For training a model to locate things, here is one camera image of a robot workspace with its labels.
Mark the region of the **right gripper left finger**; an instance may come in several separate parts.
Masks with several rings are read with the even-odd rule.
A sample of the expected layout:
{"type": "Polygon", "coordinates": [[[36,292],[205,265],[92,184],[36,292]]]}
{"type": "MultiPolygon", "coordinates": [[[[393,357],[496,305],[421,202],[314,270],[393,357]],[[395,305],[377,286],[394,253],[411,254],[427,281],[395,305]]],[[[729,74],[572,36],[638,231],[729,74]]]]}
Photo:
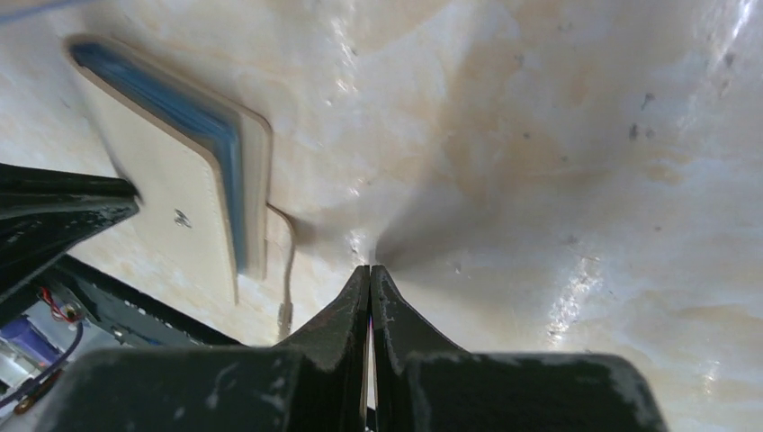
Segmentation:
{"type": "Polygon", "coordinates": [[[110,349],[77,360],[39,431],[362,431],[370,269],[275,346],[110,349]]]}

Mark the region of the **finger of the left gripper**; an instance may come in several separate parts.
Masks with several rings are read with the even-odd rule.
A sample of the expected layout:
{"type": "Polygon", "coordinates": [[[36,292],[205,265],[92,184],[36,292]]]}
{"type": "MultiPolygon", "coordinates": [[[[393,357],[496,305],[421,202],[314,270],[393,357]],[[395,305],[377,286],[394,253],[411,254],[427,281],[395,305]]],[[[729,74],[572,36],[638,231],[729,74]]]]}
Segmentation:
{"type": "Polygon", "coordinates": [[[77,244],[139,212],[127,180],[1,165],[1,300],[77,244]]]}

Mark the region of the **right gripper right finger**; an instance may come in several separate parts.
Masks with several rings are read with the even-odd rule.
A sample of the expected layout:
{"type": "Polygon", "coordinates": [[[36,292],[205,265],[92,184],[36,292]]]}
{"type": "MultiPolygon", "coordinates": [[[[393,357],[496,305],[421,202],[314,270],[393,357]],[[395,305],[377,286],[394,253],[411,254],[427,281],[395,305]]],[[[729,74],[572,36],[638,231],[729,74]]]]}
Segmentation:
{"type": "Polygon", "coordinates": [[[645,378],[617,355],[473,353],[370,274],[380,431],[664,431],[645,378]]]}

